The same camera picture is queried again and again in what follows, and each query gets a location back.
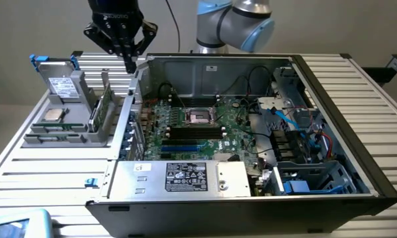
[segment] aluminum workbench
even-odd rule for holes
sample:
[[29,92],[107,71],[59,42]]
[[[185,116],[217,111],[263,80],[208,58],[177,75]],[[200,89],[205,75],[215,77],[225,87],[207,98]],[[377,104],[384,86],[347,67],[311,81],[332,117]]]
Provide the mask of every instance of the aluminum workbench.
[[[303,57],[397,190],[397,103],[352,59],[341,55]],[[79,62],[89,87],[103,89],[100,72],[109,68],[115,93],[127,93],[136,79],[125,73],[116,56],[84,53]],[[107,156],[117,156],[124,128],[115,128],[104,148],[76,148],[71,153],[21,149],[23,135],[47,100],[44,95],[0,155],[0,215],[43,207],[55,220],[56,237],[109,237],[84,207],[91,197],[105,192],[105,187],[85,188],[84,180],[107,179],[107,170],[115,166],[115,160],[108,162]],[[119,111],[115,125],[127,116],[123,107]],[[331,234],[276,237],[397,238],[397,204],[377,216],[359,217]]]

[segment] robotic arm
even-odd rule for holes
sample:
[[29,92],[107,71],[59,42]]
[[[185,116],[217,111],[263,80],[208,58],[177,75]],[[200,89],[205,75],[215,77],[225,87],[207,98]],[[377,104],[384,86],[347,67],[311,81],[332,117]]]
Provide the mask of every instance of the robotic arm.
[[[157,25],[144,20],[137,0],[88,0],[93,22],[84,34],[109,54],[124,58],[127,72],[137,69],[136,60],[152,43]],[[143,28],[144,39],[136,44],[135,36]]]
[[[109,54],[124,58],[127,72],[136,71],[137,56],[153,41],[157,25],[144,20],[137,0],[89,0],[93,22],[87,37]],[[275,28],[269,0],[200,0],[197,8],[197,53],[227,53],[227,44],[255,52],[269,40]],[[144,39],[135,36],[143,28]]]

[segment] sticker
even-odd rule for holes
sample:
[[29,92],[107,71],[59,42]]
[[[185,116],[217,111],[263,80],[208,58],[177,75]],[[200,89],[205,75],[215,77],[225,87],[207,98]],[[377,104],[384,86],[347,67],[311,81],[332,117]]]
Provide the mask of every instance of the sticker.
[[208,191],[205,163],[167,163],[165,190],[168,192]]
[[208,65],[208,66],[205,67],[205,70],[207,70],[207,71],[217,71],[217,66]]
[[61,98],[79,98],[79,92],[71,78],[48,78],[53,89]]
[[152,164],[135,164],[133,165],[133,171],[135,172],[143,172],[143,171],[152,171]]

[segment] warning label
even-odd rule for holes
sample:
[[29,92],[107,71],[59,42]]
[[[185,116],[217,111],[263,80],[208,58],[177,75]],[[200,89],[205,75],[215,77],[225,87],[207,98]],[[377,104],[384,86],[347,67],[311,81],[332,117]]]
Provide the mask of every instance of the warning label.
[[79,92],[75,88],[71,78],[48,78],[53,89],[61,98],[79,98]]
[[168,192],[207,191],[205,163],[167,163]]

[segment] gray wall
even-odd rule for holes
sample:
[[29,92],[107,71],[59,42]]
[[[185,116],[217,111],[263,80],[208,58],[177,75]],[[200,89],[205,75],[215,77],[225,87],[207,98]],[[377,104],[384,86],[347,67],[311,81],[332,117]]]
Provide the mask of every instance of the gray wall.
[[[149,52],[175,52],[176,29],[164,0],[139,0],[160,31]],[[169,0],[181,30],[181,50],[196,43],[196,0]],[[384,66],[397,53],[397,0],[271,0],[276,31],[267,53],[349,53]],[[83,35],[87,0],[0,0],[0,104],[35,104],[45,87],[28,56],[100,52]]]

